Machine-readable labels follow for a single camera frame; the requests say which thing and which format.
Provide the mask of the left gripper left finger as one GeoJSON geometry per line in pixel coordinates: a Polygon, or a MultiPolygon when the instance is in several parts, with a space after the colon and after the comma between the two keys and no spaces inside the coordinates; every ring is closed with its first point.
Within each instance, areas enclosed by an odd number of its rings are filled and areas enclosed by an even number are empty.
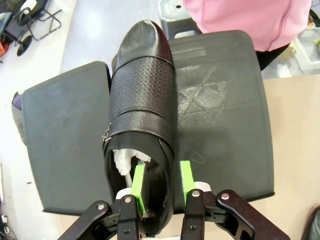
{"type": "Polygon", "coordinates": [[[60,240],[139,240],[145,235],[142,226],[146,212],[143,201],[145,165],[137,165],[132,187],[114,203],[103,200],[92,203],[78,219],[59,237],[60,240]]]}

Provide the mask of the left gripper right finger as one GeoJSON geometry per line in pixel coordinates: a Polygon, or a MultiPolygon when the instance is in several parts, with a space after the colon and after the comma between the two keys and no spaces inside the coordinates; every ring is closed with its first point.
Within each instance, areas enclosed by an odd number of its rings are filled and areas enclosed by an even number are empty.
{"type": "Polygon", "coordinates": [[[184,217],[180,238],[202,240],[205,223],[213,222],[234,240],[288,240],[289,236],[235,191],[213,194],[194,182],[191,163],[180,162],[184,196],[184,217]]]}

